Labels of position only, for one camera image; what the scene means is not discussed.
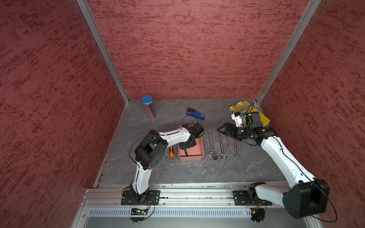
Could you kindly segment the small silver wrench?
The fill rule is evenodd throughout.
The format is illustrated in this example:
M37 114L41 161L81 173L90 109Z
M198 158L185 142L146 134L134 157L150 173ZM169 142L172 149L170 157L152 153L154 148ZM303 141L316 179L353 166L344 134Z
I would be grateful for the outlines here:
M230 150L231 148L230 148L229 138L228 136L226 136L226 151L229 152Z
M238 158L240 155L238 153L238 147L237 147L237 141L234 140L234 153L233 153L235 158Z

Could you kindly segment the pink storage box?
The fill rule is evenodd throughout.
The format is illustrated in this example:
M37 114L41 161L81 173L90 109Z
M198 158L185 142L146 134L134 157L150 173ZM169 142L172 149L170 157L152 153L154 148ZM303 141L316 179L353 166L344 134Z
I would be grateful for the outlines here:
M190 134L187 129L182 128L182 130L179 131L179 143L186 142L190 137ZM181 161L188 162L188 161L198 161L201 160L204 157L204 149L203 149L203 142L202 137L199 139L196 139L196 146L187 149L188 157L185 156L184 150L181 150L178 145L178 155Z

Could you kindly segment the thin silver wrench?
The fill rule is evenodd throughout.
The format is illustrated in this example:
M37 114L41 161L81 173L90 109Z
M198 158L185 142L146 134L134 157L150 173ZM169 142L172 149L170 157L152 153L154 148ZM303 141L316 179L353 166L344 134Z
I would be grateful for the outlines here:
M219 138L219 144L220 144L220 150L221 150L221 159L222 160L225 160L225 159L227 159L227 155L224 152L223 140L222 140L221 132L218 132L218 138Z

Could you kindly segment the long silver combination wrench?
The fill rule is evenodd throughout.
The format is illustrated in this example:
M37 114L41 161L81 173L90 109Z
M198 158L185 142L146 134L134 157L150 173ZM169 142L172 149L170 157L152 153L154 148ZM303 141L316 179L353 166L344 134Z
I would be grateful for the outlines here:
M212 133L211 128L208 128L208 137L209 137L209 144L210 144L209 154L212 155L213 160L217 160L218 159L218 154L214 149L213 133Z

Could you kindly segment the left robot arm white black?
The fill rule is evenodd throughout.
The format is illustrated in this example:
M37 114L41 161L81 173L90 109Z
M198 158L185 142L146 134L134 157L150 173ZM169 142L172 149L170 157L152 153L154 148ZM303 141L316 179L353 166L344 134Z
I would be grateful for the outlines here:
M204 128L199 123L184 124L170 132L159 133L156 130L148 132L135 149L136 176L130 185L132 195L137 200L145 198L152 169L158 164L168 147L176 144L180 144L182 150L195 147L195 140L201 138L203 134Z

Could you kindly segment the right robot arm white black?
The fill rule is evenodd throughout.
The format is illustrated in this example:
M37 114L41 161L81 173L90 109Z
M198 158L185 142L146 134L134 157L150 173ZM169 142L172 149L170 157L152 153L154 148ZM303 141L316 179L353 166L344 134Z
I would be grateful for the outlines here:
M237 141L253 139L276 163L287 180L290 190L269 187L264 182L249 185L247 200L250 203L269 201L284 207L288 214L303 218L324 213L329 201L330 187L324 179L317 179L286 148L278 134L271 127L237 127L225 123L217 131Z

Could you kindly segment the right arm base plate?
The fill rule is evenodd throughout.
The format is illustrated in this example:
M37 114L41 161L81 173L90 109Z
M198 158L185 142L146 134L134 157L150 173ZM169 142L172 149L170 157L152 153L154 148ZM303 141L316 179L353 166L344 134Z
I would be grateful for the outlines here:
M272 206L272 202L259 199L252 191L233 191L235 206Z

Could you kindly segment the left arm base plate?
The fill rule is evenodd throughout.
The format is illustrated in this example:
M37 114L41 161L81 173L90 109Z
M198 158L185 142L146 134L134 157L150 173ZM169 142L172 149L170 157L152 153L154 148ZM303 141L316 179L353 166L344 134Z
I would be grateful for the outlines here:
M142 195L138 195L133 190L126 190L122 194L121 205L147 205L156 206L160 199L159 190L147 190Z

